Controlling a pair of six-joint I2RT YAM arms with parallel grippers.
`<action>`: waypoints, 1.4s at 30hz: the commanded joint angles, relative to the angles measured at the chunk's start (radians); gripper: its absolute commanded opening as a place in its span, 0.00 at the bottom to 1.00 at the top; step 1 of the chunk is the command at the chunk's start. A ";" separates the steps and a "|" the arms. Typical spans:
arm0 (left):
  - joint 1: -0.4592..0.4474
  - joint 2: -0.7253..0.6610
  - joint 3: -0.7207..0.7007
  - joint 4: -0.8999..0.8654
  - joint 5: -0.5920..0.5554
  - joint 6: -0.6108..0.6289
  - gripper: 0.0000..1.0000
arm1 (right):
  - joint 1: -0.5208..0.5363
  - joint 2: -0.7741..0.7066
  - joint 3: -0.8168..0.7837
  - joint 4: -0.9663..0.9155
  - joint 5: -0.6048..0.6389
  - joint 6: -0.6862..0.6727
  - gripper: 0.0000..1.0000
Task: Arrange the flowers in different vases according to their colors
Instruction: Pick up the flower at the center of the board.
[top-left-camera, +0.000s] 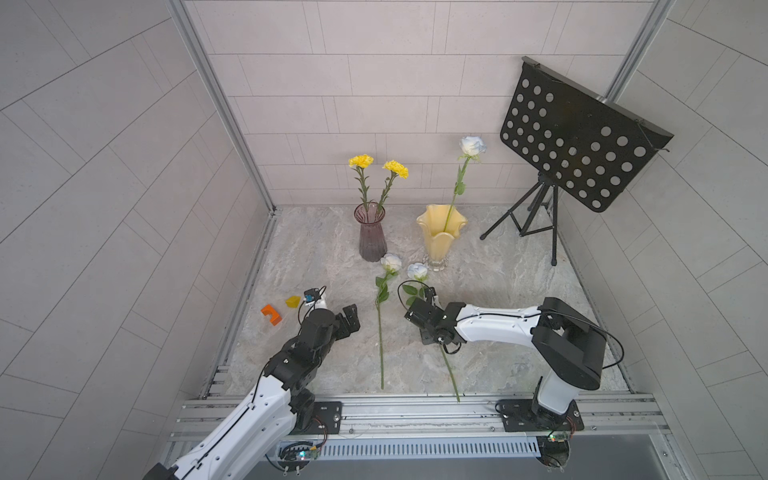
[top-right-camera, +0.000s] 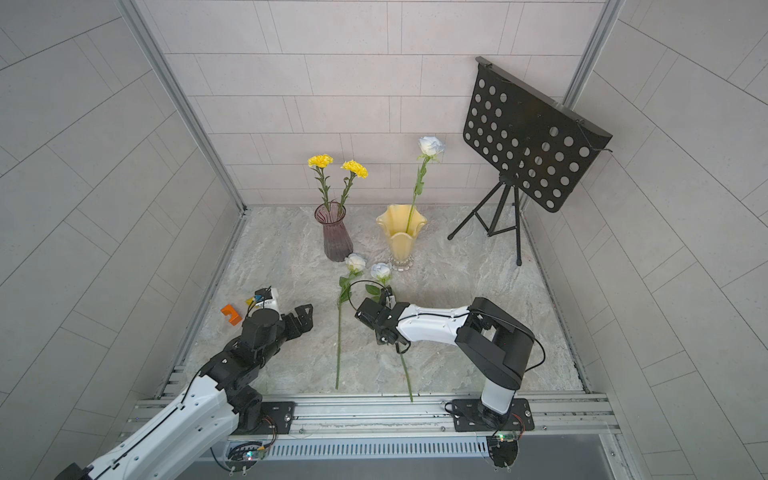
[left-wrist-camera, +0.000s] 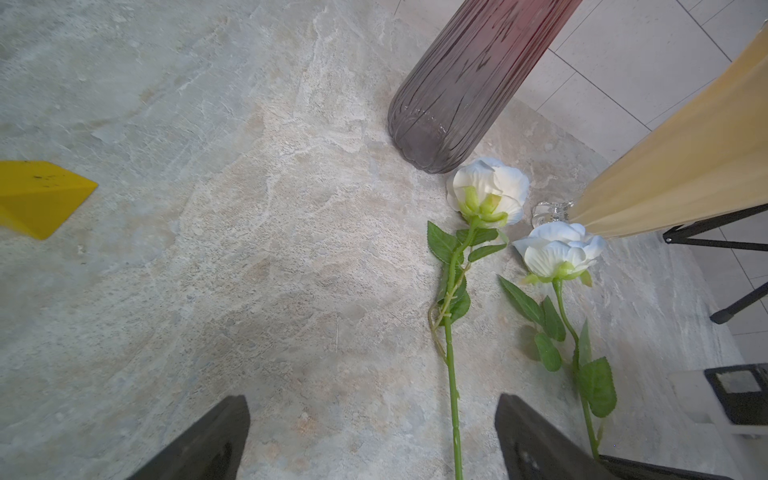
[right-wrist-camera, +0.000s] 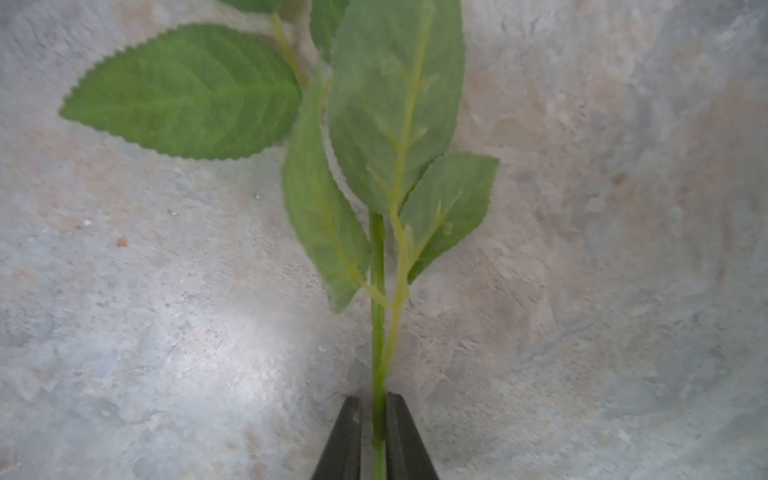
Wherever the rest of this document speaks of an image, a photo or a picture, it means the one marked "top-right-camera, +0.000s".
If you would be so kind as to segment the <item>yellow carnation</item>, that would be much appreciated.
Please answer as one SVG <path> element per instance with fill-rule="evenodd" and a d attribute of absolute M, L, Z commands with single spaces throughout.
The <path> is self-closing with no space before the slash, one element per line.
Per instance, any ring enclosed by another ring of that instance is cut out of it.
<path fill-rule="evenodd" d="M 330 207 L 330 187 L 328 185 L 329 177 L 325 174 L 325 169 L 333 163 L 334 159 L 327 154 L 315 155 L 308 159 L 308 167 L 314 172 L 315 179 L 319 182 L 319 190 L 322 195 L 323 205 L 327 212 Z"/>
<path fill-rule="evenodd" d="M 339 200 L 339 206 L 345 209 L 345 204 L 349 197 L 354 181 L 357 178 L 366 179 L 368 177 L 368 170 L 365 166 L 355 160 L 346 161 L 342 165 L 342 169 L 347 172 L 347 175 L 344 178 L 344 188 Z"/>

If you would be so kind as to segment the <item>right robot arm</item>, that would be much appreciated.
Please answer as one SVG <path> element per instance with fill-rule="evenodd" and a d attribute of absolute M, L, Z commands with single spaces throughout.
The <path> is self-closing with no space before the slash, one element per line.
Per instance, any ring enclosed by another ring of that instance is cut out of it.
<path fill-rule="evenodd" d="M 517 319 L 490 300 L 477 297 L 464 307 L 422 308 L 394 302 L 384 290 L 375 301 L 365 299 L 355 317 L 376 334 L 380 345 L 404 354 L 414 343 L 455 346 L 485 377 L 477 399 L 454 399 L 445 410 L 457 432 L 517 432 L 535 429 L 529 403 L 518 398 L 532 350 L 541 342 Z"/>

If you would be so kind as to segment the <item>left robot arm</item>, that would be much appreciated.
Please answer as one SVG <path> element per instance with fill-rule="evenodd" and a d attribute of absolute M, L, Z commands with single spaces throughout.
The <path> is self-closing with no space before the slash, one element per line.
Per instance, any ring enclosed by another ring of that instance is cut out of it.
<path fill-rule="evenodd" d="M 265 433 L 272 441 L 290 432 L 295 404 L 264 402 L 250 386 L 283 344 L 313 327 L 313 306 L 291 313 L 260 308 L 242 322 L 241 334 L 211 357 L 161 412 L 108 453 L 59 479 L 174 479 L 206 450 L 231 434 Z"/>

